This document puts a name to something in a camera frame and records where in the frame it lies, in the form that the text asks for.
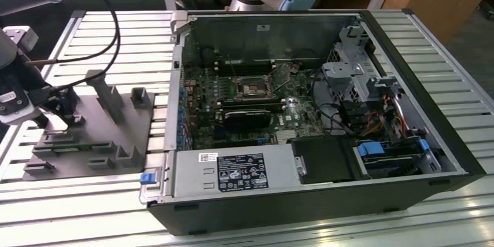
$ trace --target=motherboard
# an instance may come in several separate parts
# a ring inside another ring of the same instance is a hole
[[[324,134],[308,92],[312,69],[296,62],[258,69],[234,61],[218,66],[184,69],[194,149],[272,145]]]

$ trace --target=metal slotted table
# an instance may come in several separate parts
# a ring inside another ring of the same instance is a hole
[[[171,69],[171,12],[120,12],[121,54],[107,75],[121,93],[156,93],[147,168],[162,163]],[[11,127],[0,145],[0,246],[485,246],[494,240],[494,104],[414,15],[374,12],[392,43],[447,116],[487,176],[438,194],[406,211],[202,236],[174,237],[139,202],[140,174],[21,181],[41,130]],[[108,12],[71,19],[53,57],[84,56],[112,39]],[[111,54],[45,67],[53,85],[103,69]],[[384,71],[392,74],[383,56]],[[79,94],[93,94],[77,86]]]

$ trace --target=yellow wire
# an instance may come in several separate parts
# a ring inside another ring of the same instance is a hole
[[[378,123],[362,136],[366,136],[367,134],[371,134],[372,132],[378,131],[378,129],[382,127],[382,123]]]

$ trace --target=white label sticker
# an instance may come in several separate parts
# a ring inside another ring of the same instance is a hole
[[[218,153],[200,153],[199,154],[199,162],[211,162],[216,161]]]
[[[7,94],[0,95],[0,102],[5,103],[13,99],[16,99],[17,95],[16,92],[11,91]]]

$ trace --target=power supply label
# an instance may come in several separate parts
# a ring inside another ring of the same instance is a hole
[[[262,153],[219,156],[216,163],[219,191],[232,192],[270,187]]]

